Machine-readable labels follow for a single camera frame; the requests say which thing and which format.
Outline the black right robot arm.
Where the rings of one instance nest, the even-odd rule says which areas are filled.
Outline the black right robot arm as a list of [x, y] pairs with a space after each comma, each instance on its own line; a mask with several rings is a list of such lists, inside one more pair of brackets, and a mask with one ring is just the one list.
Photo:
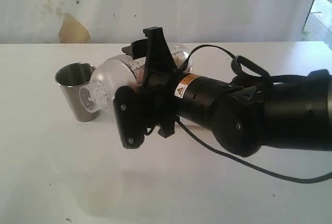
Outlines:
[[272, 76], [241, 55], [231, 56], [231, 82], [187, 73], [176, 66], [161, 27], [122, 49], [145, 58], [142, 84], [115, 94], [121, 142], [139, 148], [154, 127], [174, 134], [185, 118], [210, 130], [228, 152], [248, 157], [261, 146], [331, 150], [331, 75], [321, 69], [306, 76]]

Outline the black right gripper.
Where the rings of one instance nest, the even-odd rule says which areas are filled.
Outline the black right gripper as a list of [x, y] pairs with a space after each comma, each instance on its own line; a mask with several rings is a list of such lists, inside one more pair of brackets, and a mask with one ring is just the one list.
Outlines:
[[182, 74], [172, 58], [161, 27], [143, 29], [147, 39], [122, 47], [133, 60], [146, 57], [140, 103], [143, 109], [145, 133], [149, 136], [158, 127], [158, 134], [168, 138], [175, 133], [178, 120], [174, 102], [175, 84]]

